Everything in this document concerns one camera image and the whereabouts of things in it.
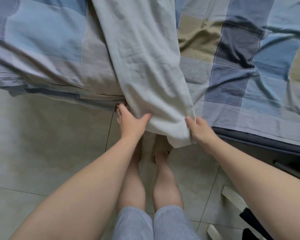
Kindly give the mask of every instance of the white chair leg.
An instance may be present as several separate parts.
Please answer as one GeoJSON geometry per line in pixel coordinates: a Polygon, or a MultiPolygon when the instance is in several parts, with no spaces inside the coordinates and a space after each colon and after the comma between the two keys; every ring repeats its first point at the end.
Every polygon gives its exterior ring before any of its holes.
{"type": "Polygon", "coordinates": [[[222,236],[216,230],[216,228],[214,227],[214,225],[210,224],[208,226],[207,233],[209,234],[209,236],[211,237],[212,240],[223,240],[222,236]]]}
{"type": "Polygon", "coordinates": [[[247,204],[244,202],[244,199],[233,189],[228,186],[223,186],[221,193],[231,201],[241,212],[248,207],[247,204]]]}

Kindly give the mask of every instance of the tile floor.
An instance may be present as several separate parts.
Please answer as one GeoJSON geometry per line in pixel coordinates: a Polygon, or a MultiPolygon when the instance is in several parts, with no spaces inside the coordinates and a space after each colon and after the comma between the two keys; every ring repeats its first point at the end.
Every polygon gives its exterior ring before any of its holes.
{"type": "MultiPolygon", "coordinates": [[[[11,97],[0,90],[0,240],[8,239],[26,216],[58,186],[99,157],[119,138],[116,116],[43,96],[11,97]]],[[[140,172],[153,217],[151,190],[156,168],[150,161],[154,135],[146,132],[140,172]]],[[[247,227],[221,196],[233,187],[218,162],[198,145],[174,149],[169,164],[178,181],[185,213],[202,239],[208,223],[224,239],[241,239],[247,227]]],[[[115,215],[102,239],[109,239],[115,215]]]]}

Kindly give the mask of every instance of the bare leg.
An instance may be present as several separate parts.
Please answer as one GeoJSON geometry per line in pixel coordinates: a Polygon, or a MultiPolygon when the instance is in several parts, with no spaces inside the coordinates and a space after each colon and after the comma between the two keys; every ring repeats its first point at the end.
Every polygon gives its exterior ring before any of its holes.
{"type": "Polygon", "coordinates": [[[140,210],[146,209],[146,192],[140,179],[139,162],[142,142],[139,141],[128,166],[117,203],[118,213],[125,206],[134,206],[140,210]]]}
{"type": "Polygon", "coordinates": [[[157,178],[153,187],[154,210],[161,207],[176,205],[183,209],[183,202],[178,185],[167,162],[168,153],[156,153],[157,178]]]}

